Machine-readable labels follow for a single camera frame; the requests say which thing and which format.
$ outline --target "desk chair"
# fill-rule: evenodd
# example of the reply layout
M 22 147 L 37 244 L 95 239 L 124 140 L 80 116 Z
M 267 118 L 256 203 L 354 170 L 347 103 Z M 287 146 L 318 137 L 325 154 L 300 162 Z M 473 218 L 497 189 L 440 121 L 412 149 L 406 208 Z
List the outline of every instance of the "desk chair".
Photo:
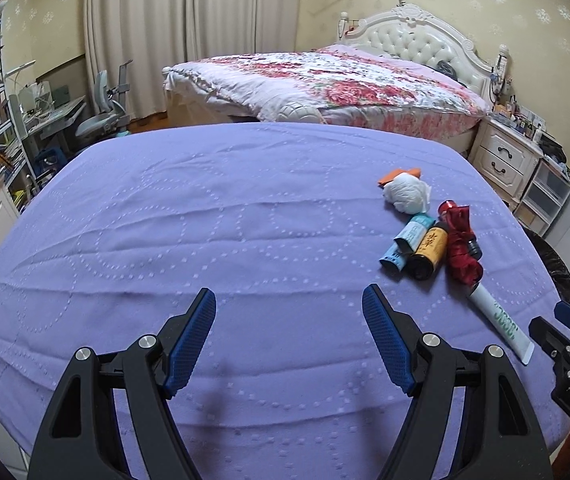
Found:
M 133 60 L 127 61 L 120 66 L 118 71 L 118 86 L 108 89 L 107 71 L 103 70 L 96 77 L 94 84 L 94 99 L 99 114 L 81 123 L 76 130 L 76 138 L 79 140 L 91 140 L 92 143 L 99 137 L 116 132 L 116 136 L 122 137 L 129 134 L 127 125 L 129 115 L 126 112 L 126 93 L 129 91 L 127 83 L 127 65 Z

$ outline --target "bed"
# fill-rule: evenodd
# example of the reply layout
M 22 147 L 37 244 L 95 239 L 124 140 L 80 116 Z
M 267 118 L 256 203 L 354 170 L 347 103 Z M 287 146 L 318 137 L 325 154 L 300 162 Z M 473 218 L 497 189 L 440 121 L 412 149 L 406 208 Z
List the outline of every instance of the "bed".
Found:
M 518 222 L 442 144 L 295 123 L 106 140 L 44 188 L 0 247 L 0 422 L 31 452 L 76 349 L 127 348 L 207 286 L 217 318 L 171 401 L 203 479 L 376 478 L 409 399 L 384 372 L 363 289 L 378 283 L 452 346 L 500 342 L 443 270 L 417 285 L 380 269 L 407 221 L 376 185 L 397 167 L 422 168 L 431 211 L 472 205 L 484 283 L 518 324 L 553 317 L 558 294 Z M 569 423 L 550 399 L 551 362 L 538 348 L 527 367 L 508 354 L 554 447 Z M 116 405 L 132 474 L 145 478 L 124 395 Z M 452 424 L 440 475 L 456 437 Z
M 342 23 L 349 23 L 347 13 Z M 411 4 L 360 20 L 313 52 L 225 56 L 163 70 L 173 126 L 340 124 L 472 146 L 491 67 L 453 27 Z M 463 85 L 436 72 L 449 63 Z

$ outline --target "purple bedsheet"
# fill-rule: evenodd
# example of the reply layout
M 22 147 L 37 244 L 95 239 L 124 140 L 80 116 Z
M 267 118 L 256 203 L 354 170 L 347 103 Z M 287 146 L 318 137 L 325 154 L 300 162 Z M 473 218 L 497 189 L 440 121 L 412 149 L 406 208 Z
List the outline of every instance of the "purple bedsheet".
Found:
M 81 346 L 127 348 L 183 313 L 202 286 L 218 313 L 171 402 L 204 480 L 373 479 L 409 400 L 389 380 L 361 313 L 379 283 L 450 345 L 500 343 L 443 269 L 418 284 L 379 257 L 407 218 L 376 181 L 420 167 L 432 212 L 471 204 L 484 283 L 521 328 L 552 318 L 552 280 L 517 221 L 453 150 L 429 140 L 311 124 L 225 124 L 102 142 L 72 161 L 0 249 L 0 421 L 27 452 Z M 552 362 L 509 352 L 550 446 L 568 422 Z M 145 478 L 124 394 L 132 473 Z M 462 397 L 455 398 L 460 413 Z M 451 424 L 436 473 L 456 443 Z

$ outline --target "black trash bag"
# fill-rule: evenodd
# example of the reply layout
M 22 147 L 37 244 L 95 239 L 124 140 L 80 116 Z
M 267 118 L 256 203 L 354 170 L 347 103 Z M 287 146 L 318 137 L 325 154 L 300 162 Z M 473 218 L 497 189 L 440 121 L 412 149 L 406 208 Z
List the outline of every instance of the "black trash bag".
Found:
M 543 135 L 540 138 L 539 147 L 545 155 L 556 158 L 557 162 L 562 162 L 563 164 L 568 163 L 568 158 L 563 151 L 563 147 L 555 140 L 550 139 L 548 136 Z
M 523 227 L 523 230 L 527 238 L 532 242 L 536 252 L 539 253 L 539 257 L 552 278 L 558 295 L 563 301 L 570 304 L 570 273 L 566 264 L 563 263 L 561 257 L 556 254 L 556 251 L 543 238 L 534 231 L 527 229 L 527 227 Z

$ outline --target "white upholstered headboard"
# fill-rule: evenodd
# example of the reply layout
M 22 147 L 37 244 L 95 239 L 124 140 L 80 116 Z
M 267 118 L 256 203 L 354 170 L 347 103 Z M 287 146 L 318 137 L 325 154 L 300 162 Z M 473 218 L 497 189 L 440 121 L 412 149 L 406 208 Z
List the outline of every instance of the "white upholstered headboard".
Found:
M 348 20 L 348 14 L 343 12 L 341 19 Z M 358 27 L 338 41 L 369 53 L 382 50 L 432 68 L 444 60 L 454 67 L 461 82 L 489 101 L 492 67 L 476 55 L 471 40 L 418 6 L 406 4 L 359 20 Z

